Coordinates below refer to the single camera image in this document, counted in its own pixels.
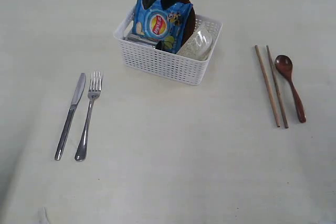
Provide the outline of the blue chips snack bag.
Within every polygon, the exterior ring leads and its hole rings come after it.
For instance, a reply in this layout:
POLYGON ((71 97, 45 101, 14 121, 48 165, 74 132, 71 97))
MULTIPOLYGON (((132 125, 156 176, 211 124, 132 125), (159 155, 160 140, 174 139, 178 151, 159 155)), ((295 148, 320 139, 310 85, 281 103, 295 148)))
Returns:
POLYGON ((145 9, 143 0, 137 0, 132 33, 156 42, 162 41, 164 50, 177 53, 182 46, 184 28, 193 8, 190 1, 177 2, 164 10, 161 0, 145 9))

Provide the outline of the brown wooden plate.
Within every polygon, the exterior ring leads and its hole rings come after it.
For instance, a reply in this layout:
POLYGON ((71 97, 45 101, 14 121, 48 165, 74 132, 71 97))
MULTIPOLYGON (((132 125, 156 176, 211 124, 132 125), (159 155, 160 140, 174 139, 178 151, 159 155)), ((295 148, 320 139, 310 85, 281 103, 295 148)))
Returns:
POLYGON ((189 15, 188 15, 188 18, 186 20, 185 27, 183 30, 183 37, 182 37, 182 42, 181 42, 181 46, 182 46, 187 42, 187 40, 191 37, 191 35, 194 32, 195 24, 196 24, 196 16, 195 16, 193 5, 190 2, 190 0, 180 0, 180 2, 183 4, 191 4, 191 10, 189 12, 189 15))

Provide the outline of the white ceramic bowl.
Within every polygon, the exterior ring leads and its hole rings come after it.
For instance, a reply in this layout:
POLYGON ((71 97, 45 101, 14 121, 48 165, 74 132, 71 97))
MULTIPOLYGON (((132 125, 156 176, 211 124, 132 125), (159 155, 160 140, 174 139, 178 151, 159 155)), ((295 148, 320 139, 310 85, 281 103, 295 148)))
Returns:
POLYGON ((204 61, 207 59, 207 54, 210 51, 213 42, 213 36, 202 23, 191 37, 181 46, 177 55, 186 58, 204 61))

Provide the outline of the wooden chopstick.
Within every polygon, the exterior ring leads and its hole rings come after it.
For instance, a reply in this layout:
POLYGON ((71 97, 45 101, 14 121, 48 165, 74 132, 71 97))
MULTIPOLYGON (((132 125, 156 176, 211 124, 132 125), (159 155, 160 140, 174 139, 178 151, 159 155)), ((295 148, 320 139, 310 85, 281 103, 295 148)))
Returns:
POLYGON ((274 61, 272 60, 271 52, 270 52, 270 49, 269 49, 268 45, 266 45, 266 50, 267 50, 269 64, 270 64, 270 67, 271 67, 272 78, 273 78, 275 89, 276 89, 278 103, 279 103, 279 106, 280 106, 282 120, 284 122, 284 127, 286 129, 288 129, 289 125, 288 125, 288 120, 287 120, 287 117, 286 117, 286 113, 285 113, 285 109, 284 109, 284 104, 283 104, 283 101, 282 101, 282 97, 281 97, 281 93, 280 93, 280 89, 279 89, 279 85, 278 85, 275 64, 274 64, 274 61))
POLYGON ((262 72, 262 75, 263 75, 263 78, 264 78, 264 82, 265 82, 265 86, 266 86, 266 89, 267 89, 268 98, 269 98, 269 101, 270 101, 270 104, 271 104, 271 109, 272 109, 272 112, 273 112, 273 115, 274 115, 276 126, 280 127, 279 115, 278 115, 278 112, 277 112, 277 109, 276 109, 272 89, 270 87, 270 82, 269 82, 269 79, 268 79, 268 76, 267 76, 267 73, 266 73, 266 70, 265 70, 265 66, 264 66, 260 51, 259 51, 259 47, 257 45, 254 45, 254 49, 255 49, 256 55, 258 57, 258 61, 259 61, 259 64, 260 64, 260 69, 261 69, 261 72, 262 72))

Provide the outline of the silver fork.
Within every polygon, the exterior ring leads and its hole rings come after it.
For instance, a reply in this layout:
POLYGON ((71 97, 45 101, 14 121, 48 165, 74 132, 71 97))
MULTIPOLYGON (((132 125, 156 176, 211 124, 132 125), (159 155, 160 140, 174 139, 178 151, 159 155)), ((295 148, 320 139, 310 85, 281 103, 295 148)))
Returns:
POLYGON ((88 99, 89 99, 88 111, 86 115, 85 124, 83 127, 83 132, 81 135, 81 139, 80 139, 80 142, 79 142, 76 154, 75 154, 75 161, 77 162, 84 161, 87 156, 90 120, 91 120, 94 102, 97 98, 100 97, 100 94, 101 94, 102 80, 103 80, 103 76, 100 71, 94 71, 91 74, 89 90, 88 90, 88 99))

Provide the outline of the dark wooden spoon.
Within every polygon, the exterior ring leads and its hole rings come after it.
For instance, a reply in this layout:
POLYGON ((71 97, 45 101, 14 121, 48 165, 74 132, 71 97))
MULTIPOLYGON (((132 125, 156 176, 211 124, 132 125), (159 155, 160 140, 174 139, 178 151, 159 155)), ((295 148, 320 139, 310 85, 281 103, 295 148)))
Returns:
POLYGON ((300 123, 306 123, 306 114, 300 96, 292 81, 293 64, 291 59, 286 55, 278 55, 275 59, 275 67, 278 72, 288 81, 291 88, 293 100, 296 107, 297 117, 300 123))

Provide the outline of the silver table knife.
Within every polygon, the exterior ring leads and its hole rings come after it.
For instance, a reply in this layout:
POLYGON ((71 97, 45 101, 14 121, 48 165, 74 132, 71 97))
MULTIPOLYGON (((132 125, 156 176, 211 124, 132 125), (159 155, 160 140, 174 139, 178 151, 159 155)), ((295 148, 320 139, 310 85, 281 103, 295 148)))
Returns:
POLYGON ((56 152, 55 152, 54 160, 56 161, 59 161, 62 157, 64 148, 66 145, 68 133, 71 127, 72 119, 75 114, 76 108, 79 104, 79 101, 81 99, 82 93, 84 91, 85 84, 86 84, 86 74, 81 73, 79 80, 77 82, 76 88, 75 88, 74 95, 72 97, 72 101, 71 101, 70 108, 69 108, 69 111, 66 117, 64 128, 62 130, 60 140, 59 140, 56 152))

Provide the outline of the stainless steel cup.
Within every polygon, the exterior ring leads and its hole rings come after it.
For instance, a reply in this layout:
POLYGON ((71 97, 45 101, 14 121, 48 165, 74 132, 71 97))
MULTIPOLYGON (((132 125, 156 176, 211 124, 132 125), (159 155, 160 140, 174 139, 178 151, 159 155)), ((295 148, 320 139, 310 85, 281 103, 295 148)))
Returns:
POLYGON ((154 49, 157 46, 157 42, 142 38, 142 37, 140 37, 138 35, 135 35, 135 34, 127 35, 124 38, 124 40, 129 41, 129 42, 133 42, 133 43, 136 43, 136 44, 139 44, 139 45, 143 45, 143 46, 146 46, 146 47, 149 47, 149 48, 154 48, 154 49))

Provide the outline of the white perforated plastic basket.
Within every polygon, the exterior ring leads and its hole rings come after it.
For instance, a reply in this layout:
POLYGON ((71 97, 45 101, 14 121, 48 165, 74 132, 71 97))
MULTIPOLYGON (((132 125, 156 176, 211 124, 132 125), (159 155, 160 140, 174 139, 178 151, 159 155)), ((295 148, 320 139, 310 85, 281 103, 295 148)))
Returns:
POLYGON ((135 7, 133 6, 113 33, 119 43, 123 63, 128 67, 159 77, 191 86, 199 85, 216 47, 223 23, 206 16, 196 15, 195 27, 204 25, 213 38, 207 59, 198 61, 124 40, 124 31, 134 20, 134 13, 135 7))

